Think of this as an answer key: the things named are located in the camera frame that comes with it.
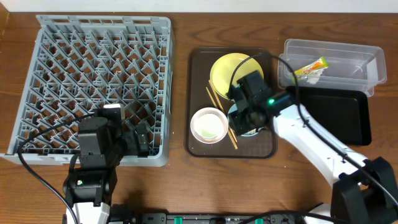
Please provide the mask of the light blue bowl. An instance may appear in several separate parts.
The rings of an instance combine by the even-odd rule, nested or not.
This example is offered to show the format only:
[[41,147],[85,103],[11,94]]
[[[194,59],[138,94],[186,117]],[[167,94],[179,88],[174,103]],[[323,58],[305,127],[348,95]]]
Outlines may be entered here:
[[238,136],[254,136],[265,126],[264,117],[247,108],[240,111],[236,103],[228,110],[227,119],[229,127]]

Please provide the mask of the white tissue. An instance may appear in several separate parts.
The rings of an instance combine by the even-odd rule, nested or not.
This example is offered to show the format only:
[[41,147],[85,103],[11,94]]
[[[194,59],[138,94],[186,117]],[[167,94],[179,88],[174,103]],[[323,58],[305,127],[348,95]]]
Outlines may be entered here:
[[323,69],[314,70],[314,71],[310,72],[307,75],[307,82],[311,85],[315,85],[319,81],[322,73],[323,73]]

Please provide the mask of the green snack wrapper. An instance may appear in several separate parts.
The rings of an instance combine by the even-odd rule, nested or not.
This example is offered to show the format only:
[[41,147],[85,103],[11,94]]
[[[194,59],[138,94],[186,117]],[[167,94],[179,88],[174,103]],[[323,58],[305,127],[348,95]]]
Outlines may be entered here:
[[312,62],[311,64],[294,71],[294,73],[296,74],[296,76],[309,75],[317,70],[323,70],[328,67],[329,63],[325,60],[324,57],[320,57],[318,60]]

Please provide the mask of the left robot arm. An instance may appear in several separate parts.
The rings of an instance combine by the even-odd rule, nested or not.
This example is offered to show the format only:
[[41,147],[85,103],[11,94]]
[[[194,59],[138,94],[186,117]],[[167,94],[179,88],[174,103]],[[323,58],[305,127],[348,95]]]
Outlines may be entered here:
[[116,167],[124,156],[150,154],[147,129],[139,124],[125,133],[122,104],[104,105],[78,125],[80,153],[72,157],[63,191],[70,209],[63,223],[135,223],[128,205],[112,204]]

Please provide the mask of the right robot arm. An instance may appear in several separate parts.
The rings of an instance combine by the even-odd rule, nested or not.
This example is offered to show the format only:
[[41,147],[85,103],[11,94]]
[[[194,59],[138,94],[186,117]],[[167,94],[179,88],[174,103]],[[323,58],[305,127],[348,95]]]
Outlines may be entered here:
[[344,145],[300,104],[297,95],[275,94],[258,71],[231,85],[228,98],[236,110],[228,115],[237,135],[270,126],[296,147],[332,188],[331,204],[309,212],[287,212],[296,223],[394,223],[397,221],[397,183],[390,163],[369,160]]

